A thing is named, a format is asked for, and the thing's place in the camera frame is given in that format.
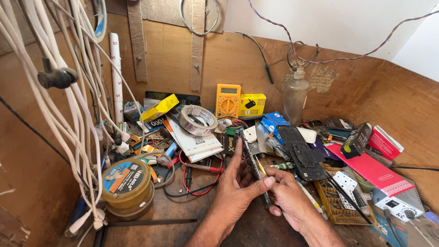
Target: fingernail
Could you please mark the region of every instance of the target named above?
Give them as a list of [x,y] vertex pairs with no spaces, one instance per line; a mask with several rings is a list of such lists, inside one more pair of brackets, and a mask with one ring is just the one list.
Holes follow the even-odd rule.
[[280,216],[280,215],[282,214],[282,212],[281,212],[279,209],[275,209],[275,210],[274,210],[274,214],[275,214],[276,216]]
[[267,177],[264,179],[265,186],[271,187],[276,182],[276,179],[274,177]]

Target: blue box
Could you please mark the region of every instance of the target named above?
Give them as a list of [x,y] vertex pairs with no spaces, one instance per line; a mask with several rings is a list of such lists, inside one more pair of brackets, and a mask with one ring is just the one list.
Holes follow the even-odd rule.
[[273,113],[267,113],[263,115],[261,124],[270,131],[270,133],[274,133],[274,136],[282,143],[284,144],[284,140],[282,140],[281,135],[277,131],[276,126],[277,125],[291,125],[289,122],[287,122],[280,113],[273,112]]

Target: red and blue wire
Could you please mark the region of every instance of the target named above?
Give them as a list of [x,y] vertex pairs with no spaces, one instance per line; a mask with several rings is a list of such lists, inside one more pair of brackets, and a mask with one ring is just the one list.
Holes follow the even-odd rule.
[[[260,14],[258,13],[258,11],[256,11],[255,7],[253,7],[253,4],[250,2],[250,0],[248,0],[248,3],[250,4],[250,7],[252,7],[252,9],[254,10],[254,12],[255,12],[255,13],[256,13],[261,19],[264,19],[264,20],[266,20],[266,21],[268,21],[268,22],[270,22],[270,23],[272,23],[272,24],[274,24],[274,25],[278,25],[278,26],[283,27],[283,28],[285,29],[285,31],[287,32],[287,34],[288,34],[288,38],[290,39],[291,45],[293,44],[293,41],[291,40],[290,32],[288,32],[287,28],[286,28],[284,25],[279,24],[279,23],[276,23],[276,22],[273,22],[273,21],[271,21],[271,20],[269,20],[269,19],[263,17],[262,15],[260,15]],[[294,52],[294,54],[297,56],[298,59],[300,59],[300,60],[302,60],[302,61],[309,62],[309,63],[314,63],[314,64],[329,63],[329,62],[334,62],[334,61],[337,61],[337,60],[356,60],[356,59],[359,59],[359,58],[362,58],[362,57],[366,57],[366,56],[368,56],[368,55],[370,55],[370,54],[376,52],[379,48],[381,48],[381,47],[382,47],[382,46],[383,46],[383,45],[384,45],[384,44],[390,39],[390,37],[392,36],[393,32],[395,32],[395,30],[396,30],[401,24],[403,24],[404,22],[414,21],[414,20],[419,20],[419,19],[422,19],[422,18],[428,17],[428,16],[430,16],[430,15],[432,15],[432,14],[436,14],[436,13],[439,13],[439,10],[438,10],[438,11],[435,11],[435,12],[432,12],[432,13],[429,13],[429,14],[426,14],[426,15],[421,16],[421,17],[416,17],[416,18],[411,18],[411,19],[403,20],[402,22],[400,22],[398,25],[396,25],[396,26],[393,28],[393,30],[391,31],[391,33],[389,34],[389,36],[387,36],[386,40],[385,40],[380,46],[378,46],[375,50],[373,50],[373,51],[371,51],[371,52],[369,52],[369,53],[366,53],[366,54],[364,54],[364,55],[358,56],[358,57],[354,57],[354,58],[334,58],[334,59],[332,59],[332,60],[328,60],[328,61],[324,61],[324,62],[314,62],[314,61],[309,61],[309,60],[306,60],[306,59],[304,59],[304,58],[299,57],[299,55],[297,55],[297,53],[296,53],[296,50],[295,50],[294,46],[292,45],[292,47],[293,47],[293,52]]]

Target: glass bottle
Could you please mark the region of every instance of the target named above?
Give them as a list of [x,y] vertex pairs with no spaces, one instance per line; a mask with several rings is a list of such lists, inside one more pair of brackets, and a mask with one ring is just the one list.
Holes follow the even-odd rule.
[[293,79],[285,83],[284,90],[284,107],[282,116],[292,126],[299,126],[302,121],[302,113],[305,108],[306,98],[308,96],[309,83],[304,80],[303,61],[299,62],[297,70],[294,72]]

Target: qr code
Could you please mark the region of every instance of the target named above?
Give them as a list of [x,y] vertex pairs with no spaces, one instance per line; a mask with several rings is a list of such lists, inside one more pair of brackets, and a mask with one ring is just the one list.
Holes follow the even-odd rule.
[[196,145],[199,145],[199,144],[201,144],[201,143],[205,143],[205,142],[206,142],[206,141],[203,139],[203,137],[201,137],[201,136],[194,136],[193,138],[194,138],[194,141],[195,141],[195,144],[196,144]]

